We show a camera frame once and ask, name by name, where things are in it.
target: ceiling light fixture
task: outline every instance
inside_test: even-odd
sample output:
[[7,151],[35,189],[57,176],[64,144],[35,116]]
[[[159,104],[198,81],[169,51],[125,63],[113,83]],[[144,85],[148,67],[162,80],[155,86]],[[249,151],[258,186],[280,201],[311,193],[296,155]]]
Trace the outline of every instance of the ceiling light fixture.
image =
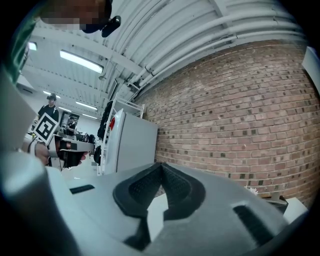
[[61,50],[60,51],[60,57],[63,58],[63,59],[66,59],[68,61],[71,61],[71,62],[74,62],[74,63],[77,63],[79,65],[82,65],[88,69],[91,69],[99,74],[102,74],[102,71],[104,70],[104,67],[99,65],[99,64],[96,64],[88,59],[85,59],[83,57],[80,57],[78,55],[75,55],[75,54],[72,54],[72,53],[69,53],[65,50]]
[[75,103],[77,103],[77,104],[79,104],[79,105],[81,105],[81,106],[87,107],[87,108],[89,108],[89,109],[98,110],[98,109],[97,109],[96,107],[94,107],[94,106],[89,106],[89,105],[83,104],[83,103],[78,102],[78,101],[76,101]]
[[83,116],[86,116],[86,117],[88,117],[88,118],[94,118],[94,119],[97,119],[96,117],[93,117],[93,116],[91,116],[91,115],[87,115],[87,114],[82,114]]
[[71,110],[66,109],[66,108],[63,108],[63,107],[60,107],[60,106],[59,106],[58,108],[59,108],[59,109],[62,109],[62,110],[64,110],[64,111],[70,112],[70,113],[72,112]]
[[51,93],[50,93],[50,92],[47,92],[47,91],[45,91],[45,90],[43,90],[43,93],[44,93],[44,94],[51,95]]
[[35,42],[29,42],[28,46],[30,50],[33,50],[33,51],[37,50],[37,44]]

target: brick wall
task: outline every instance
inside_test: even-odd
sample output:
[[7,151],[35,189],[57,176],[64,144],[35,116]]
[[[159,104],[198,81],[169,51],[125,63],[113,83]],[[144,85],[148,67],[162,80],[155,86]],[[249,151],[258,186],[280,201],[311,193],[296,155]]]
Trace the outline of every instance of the brick wall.
[[307,206],[320,180],[320,106],[306,46],[243,44],[202,58],[137,99],[159,126],[156,160],[189,166]]

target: black and white square marker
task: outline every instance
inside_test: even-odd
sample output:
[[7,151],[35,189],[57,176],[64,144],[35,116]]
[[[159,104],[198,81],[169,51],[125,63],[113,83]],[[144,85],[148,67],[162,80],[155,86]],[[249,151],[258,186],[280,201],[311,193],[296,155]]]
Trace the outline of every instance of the black and white square marker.
[[58,122],[53,120],[47,113],[44,113],[33,132],[40,140],[48,145],[57,126]]

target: red object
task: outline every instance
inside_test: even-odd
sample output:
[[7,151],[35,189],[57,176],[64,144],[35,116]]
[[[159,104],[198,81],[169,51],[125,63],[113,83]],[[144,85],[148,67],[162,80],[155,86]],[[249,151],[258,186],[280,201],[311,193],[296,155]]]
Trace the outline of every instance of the red object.
[[110,127],[110,130],[112,131],[112,129],[114,128],[115,126],[115,122],[116,122],[116,119],[115,118],[112,118],[110,124],[109,124],[109,127]]

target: metal shelving rack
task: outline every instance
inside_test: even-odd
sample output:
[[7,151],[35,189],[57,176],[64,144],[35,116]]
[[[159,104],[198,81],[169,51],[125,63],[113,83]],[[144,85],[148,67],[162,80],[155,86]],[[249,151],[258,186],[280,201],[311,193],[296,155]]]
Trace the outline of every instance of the metal shelving rack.
[[107,157],[107,147],[106,147],[106,140],[107,140],[107,135],[110,133],[110,127],[109,124],[112,120],[112,118],[115,116],[115,114],[123,109],[125,113],[129,113],[131,115],[134,115],[139,118],[143,118],[144,110],[145,110],[145,104],[142,104],[141,106],[134,104],[128,100],[125,100],[121,97],[119,97],[118,93],[115,95],[115,98],[112,103],[112,107],[110,110],[110,114],[108,117],[108,120],[106,122],[105,126],[105,132],[103,136],[103,140],[100,142],[101,146],[101,161],[100,161],[100,166],[97,167],[96,172],[98,176],[101,176],[104,174],[105,170],[105,160]]

